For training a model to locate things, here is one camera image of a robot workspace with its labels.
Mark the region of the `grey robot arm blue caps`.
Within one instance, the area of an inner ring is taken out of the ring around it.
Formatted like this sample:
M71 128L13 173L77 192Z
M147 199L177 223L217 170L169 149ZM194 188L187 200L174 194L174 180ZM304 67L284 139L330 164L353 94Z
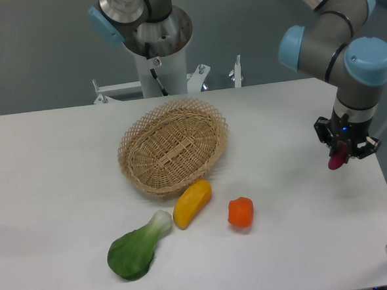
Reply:
M303 0L318 15L311 28L292 26L281 39L278 60L337 88L331 117L314 123L318 139L330 149L328 167L363 159L380 142L369 127L387 83L387 42L355 39L376 0Z

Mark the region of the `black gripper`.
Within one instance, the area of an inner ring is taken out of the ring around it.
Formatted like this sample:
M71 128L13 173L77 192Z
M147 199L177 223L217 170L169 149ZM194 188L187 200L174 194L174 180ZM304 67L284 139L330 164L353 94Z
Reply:
M331 120L319 117L314 129L319 141L329 149L329 156L337 152L337 136L347 144L348 156L363 159L377 152L380 140L368 136L371 110L354 110L342 104L334 105Z

